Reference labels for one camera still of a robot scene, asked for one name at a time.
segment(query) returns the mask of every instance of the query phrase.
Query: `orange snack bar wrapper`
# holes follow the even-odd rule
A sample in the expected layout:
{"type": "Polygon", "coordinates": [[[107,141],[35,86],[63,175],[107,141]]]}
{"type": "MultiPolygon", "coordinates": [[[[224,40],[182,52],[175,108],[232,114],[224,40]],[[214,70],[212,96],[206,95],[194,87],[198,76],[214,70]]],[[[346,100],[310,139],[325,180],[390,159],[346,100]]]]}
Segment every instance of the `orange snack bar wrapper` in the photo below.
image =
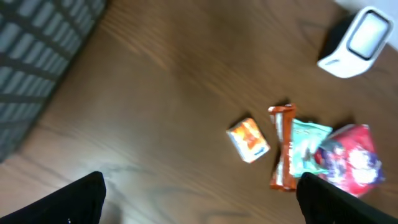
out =
{"type": "Polygon", "coordinates": [[[271,106],[268,112],[271,114],[271,121],[275,124],[281,150],[280,159],[272,175],[270,186],[272,189],[294,191],[296,182],[290,174],[290,163],[292,160],[292,122],[295,117],[296,106],[294,104],[271,106]]]}

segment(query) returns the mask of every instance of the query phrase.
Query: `wood grain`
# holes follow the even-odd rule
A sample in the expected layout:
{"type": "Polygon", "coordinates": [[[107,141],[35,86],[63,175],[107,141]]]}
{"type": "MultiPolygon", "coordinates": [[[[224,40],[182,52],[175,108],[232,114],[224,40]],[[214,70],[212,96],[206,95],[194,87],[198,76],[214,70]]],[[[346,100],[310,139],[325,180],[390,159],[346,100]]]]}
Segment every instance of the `wood grain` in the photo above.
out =
{"type": "Polygon", "coordinates": [[[369,124],[387,180],[363,200],[398,217],[398,54],[364,75],[316,66],[346,14],[327,0],[113,0],[22,149],[0,165],[0,215],[93,170],[102,223],[303,223],[269,189],[277,138],[267,108],[369,124]],[[243,162],[225,134],[250,113],[272,150],[243,162]]]}

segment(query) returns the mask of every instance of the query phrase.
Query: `small orange package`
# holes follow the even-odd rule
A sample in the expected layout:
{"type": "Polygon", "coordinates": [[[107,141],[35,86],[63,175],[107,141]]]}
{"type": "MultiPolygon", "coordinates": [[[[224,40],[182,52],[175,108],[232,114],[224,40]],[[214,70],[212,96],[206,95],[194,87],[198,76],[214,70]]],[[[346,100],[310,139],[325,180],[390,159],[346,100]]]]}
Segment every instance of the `small orange package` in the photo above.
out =
{"type": "Polygon", "coordinates": [[[252,118],[246,118],[227,130],[242,160],[251,163],[269,150],[266,139],[252,118]]]}
{"type": "Polygon", "coordinates": [[[274,123],[280,141],[280,159],[271,179],[271,188],[282,191],[294,191],[296,183],[290,174],[290,163],[292,162],[292,122],[295,117],[296,106],[294,104],[285,106],[271,106],[268,109],[271,121],[274,123]]]}

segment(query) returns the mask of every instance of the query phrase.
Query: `snack wrapper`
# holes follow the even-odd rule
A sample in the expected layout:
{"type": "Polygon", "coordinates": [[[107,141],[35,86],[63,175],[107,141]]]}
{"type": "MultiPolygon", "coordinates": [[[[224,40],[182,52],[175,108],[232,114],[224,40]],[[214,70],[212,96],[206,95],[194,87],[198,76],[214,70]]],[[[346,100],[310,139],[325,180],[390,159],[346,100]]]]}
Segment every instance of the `snack wrapper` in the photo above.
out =
{"type": "Polygon", "coordinates": [[[269,151],[269,145],[252,118],[246,118],[227,130],[242,160],[251,163],[269,151]]]}
{"type": "Polygon", "coordinates": [[[315,175],[328,172],[327,169],[315,162],[313,155],[332,130],[333,128],[328,126],[293,120],[290,174],[294,177],[301,177],[304,172],[311,172],[315,175]]]}
{"type": "Polygon", "coordinates": [[[272,189],[282,191],[294,191],[296,189],[295,179],[290,174],[291,150],[292,150],[292,121],[295,116],[295,105],[271,106],[268,112],[271,121],[275,124],[280,141],[281,154],[276,170],[272,175],[270,186],[272,189]]]}
{"type": "Polygon", "coordinates": [[[367,125],[351,124],[331,135],[318,148],[315,160],[329,171],[321,178],[355,197],[384,181],[367,125]]]}

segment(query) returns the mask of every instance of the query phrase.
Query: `white device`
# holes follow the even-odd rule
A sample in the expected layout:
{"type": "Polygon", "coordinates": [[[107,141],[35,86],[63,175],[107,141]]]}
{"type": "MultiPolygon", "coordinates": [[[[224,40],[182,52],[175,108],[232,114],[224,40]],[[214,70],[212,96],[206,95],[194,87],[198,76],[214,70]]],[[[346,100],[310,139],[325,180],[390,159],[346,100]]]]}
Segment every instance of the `white device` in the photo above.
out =
{"type": "Polygon", "coordinates": [[[362,74],[379,56],[392,27],[383,12],[365,7],[330,31],[318,66],[340,78],[362,74]]]}

